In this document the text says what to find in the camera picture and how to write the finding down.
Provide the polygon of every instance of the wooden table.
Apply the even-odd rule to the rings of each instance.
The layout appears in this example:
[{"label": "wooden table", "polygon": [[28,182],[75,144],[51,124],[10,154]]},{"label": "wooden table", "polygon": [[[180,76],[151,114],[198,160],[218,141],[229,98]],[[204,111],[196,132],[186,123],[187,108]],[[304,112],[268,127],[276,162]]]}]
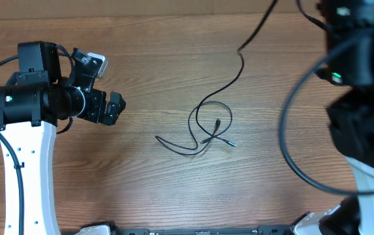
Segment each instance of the wooden table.
[{"label": "wooden table", "polygon": [[[294,175],[277,143],[277,122],[286,94],[324,52],[324,33],[299,14],[273,14],[244,51],[242,77],[214,96],[234,113],[205,154],[176,155],[155,135],[192,146],[189,112],[240,68],[235,50],[261,14],[0,21],[0,60],[17,43],[44,40],[68,50],[105,55],[110,64],[97,89],[123,94],[127,108],[116,125],[75,120],[57,137],[55,208],[61,229],[115,220],[121,228],[226,228],[290,223],[307,210],[320,212],[342,198],[320,192]],[[63,74],[69,72],[62,60]],[[0,86],[18,70],[0,68]],[[352,174],[335,150],[324,107],[346,88],[314,78],[293,106],[288,122],[292,156],[310,176],[353,189]],[[212,130],[226,110],[206,106],[200,121]],[[59,129],[65,126],[59,123]],[[201,141],[208,136],[193,125]],[[0,234],[5,220],[0,148]]]}]

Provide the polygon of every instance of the wall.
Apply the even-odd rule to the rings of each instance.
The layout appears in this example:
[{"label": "wall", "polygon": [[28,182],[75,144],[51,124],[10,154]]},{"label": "wall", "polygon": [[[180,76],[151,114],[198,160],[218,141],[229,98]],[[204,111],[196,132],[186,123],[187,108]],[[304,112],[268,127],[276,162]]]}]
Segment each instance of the wall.
[{"label": "wall", "polygon": [[[151,16],[264,12],[272,0],[0,0],[0,20],[91,16]],[[320,0],[302,0],[314,11]],[[276,12],[298,11],[294,0],[279,0]]]}]

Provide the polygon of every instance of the metal connector tip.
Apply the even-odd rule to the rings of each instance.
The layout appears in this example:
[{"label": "metal connector tip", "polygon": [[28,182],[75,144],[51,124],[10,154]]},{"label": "metal connector tip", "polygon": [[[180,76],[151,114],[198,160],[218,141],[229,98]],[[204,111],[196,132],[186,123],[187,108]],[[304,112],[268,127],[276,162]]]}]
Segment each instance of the metal connector tip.
[{"label": "metal connector tip", "polygon": [[231,142],[231,141],[228,141],[227,142],[228,145],[232,146],[232,147],[238,147],[235,143]]}]

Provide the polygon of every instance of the green led light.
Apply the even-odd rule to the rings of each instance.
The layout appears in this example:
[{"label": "green led light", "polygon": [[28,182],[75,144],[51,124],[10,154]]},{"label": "green led light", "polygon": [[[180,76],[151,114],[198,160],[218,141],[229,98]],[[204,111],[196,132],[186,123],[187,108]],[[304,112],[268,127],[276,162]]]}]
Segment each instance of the green led light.
[{"label": "green led light", "polygon": [[335,77],[338,77],[338,78],[341,78],[341,77],[342,77],[340,74],[338,74],[338,73],[336,73],[336,72],[333,72],[332,75],[335,76]]}]

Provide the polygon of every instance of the cable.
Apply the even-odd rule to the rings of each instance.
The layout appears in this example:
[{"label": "cable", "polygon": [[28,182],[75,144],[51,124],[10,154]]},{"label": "cable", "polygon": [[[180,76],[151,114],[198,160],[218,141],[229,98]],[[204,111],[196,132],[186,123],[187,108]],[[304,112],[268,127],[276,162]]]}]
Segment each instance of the cable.
[{"label": "cable", "polygon": [[323,22],[321,22],[320,20],[318,20],[318,19],[316,19],[312,16],[307,15],[307,13],[304,12],[303,7],[302,7],[302,3],[301,3],[300,0],[296,0],[296,3],[297,3],[298,10],[303,14],[304,17],[306,17],[311,23],[313,23],[313,24],[319,26],[321,29],[327,31],[327,27]]},{"label": "cable", "polygon": [[74,122],[74,119],[72,117],[69,117],[68,125],[64,129],[62,129],[62,131],[56,132],[56,134],[62,134],[62,133],[67,132],[70,129],[70,127],[72,127],[73,122]]},{"label": "cable", "polygon": [[290,168],[297,174],[302,180],[306,183],[310,184],[311,186],[320,189],[321,191],[337,194],[337,195],[350,195],[350,196],[366,196],[366,195],[374,195],[374,191],[346,191],[341,189],[336,189],[333,187],[329,187],[327,185],[321,184],[314,179],[307,176],[295,162],[291,159],[290,153],[287,149],[286,137],[285,137],[285,129],[287,127],[287,116],[290,111],[290,107],[294,102],[297,94],[300,92],[301,88],[307,83],[310,79],[311,75],[320,68],[320,66],[324,63],[331,61],[332,59],[336,58],[354,44],[356,44],[360,39],[365,36],[374,35],[374,27],[371,29],[366,29],[360,33],[354,34],[351,38],[347,39],[346,41],[337,45],[333,50],[329,52],[328,55],[324,56],[320,61],[315,63],[303,76],[302,78],[296,83],[293,89],[288,95],[287,99],[284,102],[283,109],[281,111],[280,119],[279,119],[279,129],[278,129],[278,138],[279,138],[279,146],[281,148],[281,152],[287,164]]},{"label": "cable", "polygon": [[162,137],[160,137],[160,136],[155,136],[155,138],[166,148],[166,149],[169,149],[170,151],[173,151],[174,153],[177,153],[177,154],[179,154],[179,155],[182,155],[182,156],[193,156],[193,155],[197,155],[197,154],[199,154],[199,153],[201,153],[202,151],[204,151],[207,147],[208,147],[208,145],[210,144],[210,142],[214,139],[214,138],[216,138],[216,139],[219,139],[219,140],[222,140],[223,142],[229,142],[228,140],[225,140],[225,139],[223,139],[223,138],[219,138],[218,136],[219,135],[221,135],[221,134],[223,134],[224,132],[226,132],[229,128],[230,128],[230,126],[232,125],[232,122],[233,122],[233,113],[232,113],[232,110],[226,105],[226,104],[224,104],[224,103],[222,103],[222,102],[219,102],[219,101],[207,101],[207,102],[205,102],[203,105],[207,105],[207,104],[218,104],[218,105],[221,105],[221,106],[223,106],[224,108],[226,108],[227,110],[228,110],[228,112],[229,112],[229,114],[230,114],[230,123],[228,124],[228,126],[223,130],[223,131],[221,131],[219,134],[216,134],[215,135],[215,132],[216,132],[216,130],[219,128],[219,126],[220,126],[220,119],[218,119],[217,121],[216,121],[216,124],[215,124],[215,130],[214,130],[214,132],[213,132],[213,134],[210,136],[210,138],[208,138],[208,139],[205,139],[205,140],[203,140],[203,141],[201,141],[201,144],[206,144],[200,151],[198,151],[198,152],[196,152],[196,153],[182,153],[182,152],[179,152],[179,151],[176,151],[176,150],[174,150],[174,149],[172,149],[172,148],[170,148],[169,146],[167,146],[166,144],[164,144],[163,142],[165,142],[165,143],[167,143],[167,144],[170,144],[170,145],[172,145],[172,146],[175,146],[175,147],[178,147],[178,148],[181,148],[181,149],[186,149],[186,150],[191,150],[191,151],[193,151],[193,150],[197,150],[198,149],[198,142],[197,142],[197,140],[196,140],[196,138],[195,138],[195,136],[194,136],[194,134],[193,134],[193,131],[191,130],[191,124],[190,124],[190,120],[191,120],[191,116],[193,115],[193,113],[194,113],[194,111],[198,108],[198,106],[197,107],[195,107],[192,111],[191,111],[191,113],[189,114],[189,116],[188,116],[188,130],[189,130],[189,134],[191,135],[191,137],[193,137],[193,140],[194,140],[194,143],[195,143],[195,147],[194,148],[188,148],[188,147],[184,147],[184,146],[181,146],[181,145],[178,145],[178,144],[174,144],[174,143],[172,143],[172,142],[169,142],[169,141],[167,141],[167,140],[165,140],[164,138],[162,138]]},{"label": "cable", "polygon": [[[257,26],[257,28],[253,31],[253,33],[251,34],[251,36],[237,49],[237,53],[238,53],[238,55],[239,55],[239,57],[240,57],[240,60],[241,60],[241,62],[242,62],[242,65],[241,65],[241,67],[240,67],[240,70],[239,70],[239,73],[238,73],[238,75],[236,75],[236,77],[231,81],[231,82],[229,82],[227,85],[225,85],[224,87],[222,87],[222,88],[220,88],[220,89],[218,89],[217,91],[214,91],[213,93],[210,93],[209,95],[207,95],[206,97],[204,97],[204,99],[202,99],[201,100],[201,102],[200,102],[200,104],[197,106],[197,107],[195,107],[194,109],[193,109],[193,111],[191,111],[191,113],[190,113],[190,115],[189,115],[189,117],[188,117],[188,128],[189,128],[189,131],[190,131],[190,134],[191,134],[191,136],[193,137],[193,140],[194,140],[194,142],[195,142],[195,144],[196,144],[196,147],[195,148],[186,148],[186,147],[183,147],[183,146],[179,146],[179,145],[177,145],[177,144],[173,144],[173,143],[171,143],[171,142],[169,142],[169,141],[166,141],[166,140],[164,140],[163,138],[161,138],[161,137],[159,137],[159,136],[155,136],[155,138],[165,147],[165,148],[167,148],[167,149],[169,149],[170,151],[173,151],[174,153],[177,153],[177,154],[180,154],[180,155],[184,155],[184,156],[190,156],[190,155],[196,155],[197,153],[190,153],[190,154],[185,154],[185,153],[180,153],[180,152],[178,152],[178,151],[176,151],[176,150],[173,150],[172,148],[169,148],[167,145],[165,145],[163,142],[166,142],[167,144],[171,144],[171,145],[173,145],[173,146],[176,146],[176,147],[178,147],[178,148],[182,148],[182,149],[187,149],[187,150],[196,150],[196,149],[198,149],[198,143],[197,143],[197,141],[196,141],[196,139],[195,139],[195,137],[194,137],[194,135],[193,135],[193,133],[192,133],[192,131],[191,131],[191,127],[190,127],[190,124],[189,124],[189,120],[190,120],[190,118],[191,118],[191,115],[193,114],[193,112],[196,110],[196,113],[195,113],[195,121],[196,121],[196,123],[197,123],[197,125],[206,133],[206,134],[208,134],[208,135],[210,135],[210,137],[209,138],[207,138],[207,139],[205,139],[204,141],[202,141],[202,144],[204,144],[204,143],[207,143],[205,146],[204,146],[204,148],[202,149],[202,150],[200,150],[198,153],[200,153],[201,151],[203,151],[207,146],[208,146],[208,144],[214,139],[214,138],[216,138],[216,139],[219,139],[219,140],[222,140],[223,142],[225,142],[225,143],[227,143],[228,145],[230,145],[230,146],[233,146],[233,147],[237,147],[237,145],[235,145],[235,143],[233,143],[233,142],[231,142],[231,141],[228,141],[228,140],[225,140],[225,139],[222,139],[222,138],[219,138],[218,136],[220,135],[220,134],[223,134],[225,131],[227,131],[227,129],[230,127],[230,125],[232,124],[232,120],[233,120],[233,115],[232,115],[232,110],[227,106],[227,105],[225,105],[225,104],[223,104],[223,103],[221,103],[221,102],[218,102],[218,101],[208,101],[208,102],[205,102],[208,98],[210,98],[211,96],[213,96],[213,95],[215,95],[215,94],[217,94],[217,93],[219,93],[219,92],[221,92],[222,90],[224,90],[224,89],[226,89],[226,88],[228,88],[229,86],[231,86],[235,81],[237,81],[238,79],[239,79],[239,77],[240,77],[240,75],[242,74],[242,72],[243,72],[243,68],[245,67],[245,59],[243,58],[243,55],[242,55],[242,53],[241,53],[241,51],[256,37],[256,35],[259,33],[259,31],[260,31],[260,29],[262,29],[262,26],[265,24],[265,21],[268,19],[268,16],[271,14],[271,12],[272,12],[272,10],[273,10],[273,8],[275,7],[275,5],[277,4],[277,2],[278,2],[278,0],[273,0],[272,1],[272,3],[271,3],[271,5],[268,7],[268,9],[266,10],[266,12],[265,12],[265,14],[264,14],[264,16],[262,17],[262,19],[261,19],[261,21],[259,22],[259,24],[258,24],[258,26]],[[221,133],[219,133],[219,134],[217,134],[217,135],[214,135],[214,133],[213,134],[211,134],[210,132],[208,132],[207,130],[205,130],[205,128],[203,128],[203,126],[201,126],[201,124],[198,122],[198,111],[200,110],[200,108],[201,108],[201,106],[203,106],[204,104],[208,104],[208,103],[218,103],[218,104],[221,104],[221,105],[223,105],[226,109],[228,109],[229,110],[229,112],[230,112],[230,124],[229,124],[229,126],[224,130],[224,131],[222,131]]]},{"label": "cable", "polygon": [[[18,56],[12,56],[0,62],[0,66],[8,63],[12,60],[17,59]],[[24,189],[23,189],[23,177],[21,171],[21,165],[18,161],[17,155],[14,152],[13,148],[7,141],[7,139],[0,133],[0,141],[4,144],[7,148],[8,152],[10,153],[11,159],[14,162],[14,167],[16,169],[17,174],[17,182],[18,182],[18,200],[19,200],[19,215],[18,215],[18,234],[24,235]]]}]

